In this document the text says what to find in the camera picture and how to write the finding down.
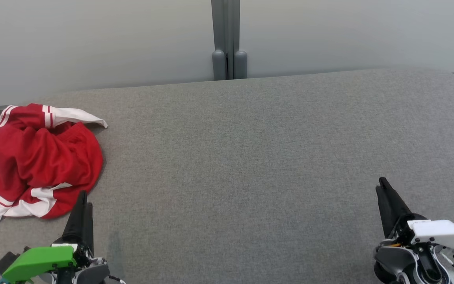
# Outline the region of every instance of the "red jacket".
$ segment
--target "red jacket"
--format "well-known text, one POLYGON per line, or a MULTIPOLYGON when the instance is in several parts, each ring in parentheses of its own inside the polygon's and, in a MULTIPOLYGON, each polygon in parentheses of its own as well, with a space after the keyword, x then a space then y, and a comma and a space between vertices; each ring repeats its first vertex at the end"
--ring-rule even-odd
POLYGON ((76 108, 8 106, 0 116, 0 219, 54 218, 94 186, 103 157, 83 122, 106 122, 76 108))

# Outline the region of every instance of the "white wall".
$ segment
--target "white wall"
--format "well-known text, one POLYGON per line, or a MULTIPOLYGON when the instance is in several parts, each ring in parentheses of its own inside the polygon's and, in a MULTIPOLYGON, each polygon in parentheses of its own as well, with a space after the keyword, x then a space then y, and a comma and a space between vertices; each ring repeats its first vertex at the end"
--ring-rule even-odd
POLYGON ((241 0, 248 76, 420 66, 454 72, 454 0, 241 0))
POLYGON ((213 79, 210 0, 0 0, 0 105, 213 79))

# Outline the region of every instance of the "gray table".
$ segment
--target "gray table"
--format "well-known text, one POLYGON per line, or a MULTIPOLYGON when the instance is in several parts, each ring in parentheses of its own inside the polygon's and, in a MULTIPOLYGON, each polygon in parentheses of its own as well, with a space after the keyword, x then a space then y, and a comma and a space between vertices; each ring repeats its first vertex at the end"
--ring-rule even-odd
MULTIPOLYGON (((454 75, 364 70, 87 90, 106 165, 90 194, 97 255, 139 283, 376 284, 374 187, 454 221, 454 75)), ((66 218, 6 218, 0 257, 66 218)))

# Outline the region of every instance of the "robotic arm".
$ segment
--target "robotic arm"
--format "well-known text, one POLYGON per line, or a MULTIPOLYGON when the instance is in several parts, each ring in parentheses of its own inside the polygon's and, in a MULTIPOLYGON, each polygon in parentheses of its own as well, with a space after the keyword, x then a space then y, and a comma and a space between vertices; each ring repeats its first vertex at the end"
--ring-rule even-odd
POLYGON ((374 250, 374 272, 385 284, 454 284, 454 271, 439 262, 453 253, 454 223, 412 213, 386 178, 376 187, 385 240, 374 250))
MULTIPOLYGON (((376 187, 385 240, 374 250, 374 272, 385 284, 454 284, 454 271, 437 254, 454 263, 454 223, 412 213, 386 178, 376 187)), ((49 284, 105 284, 110 275, 104 258, 94 257, 92 203, 81 192, 62 237, 50 247, 24 248, 0 260, 0 284, 25 284, 39 276, 49 284)))
POLYGON ((94 257, 92 203, 87 192, 78 195, 63 235, 50 247, 24 248, 24 253, 7 253, 0 260, 0 284, 25 284, 39 276, 49 284, 105 284, 110 275, 104 258, 94 257))

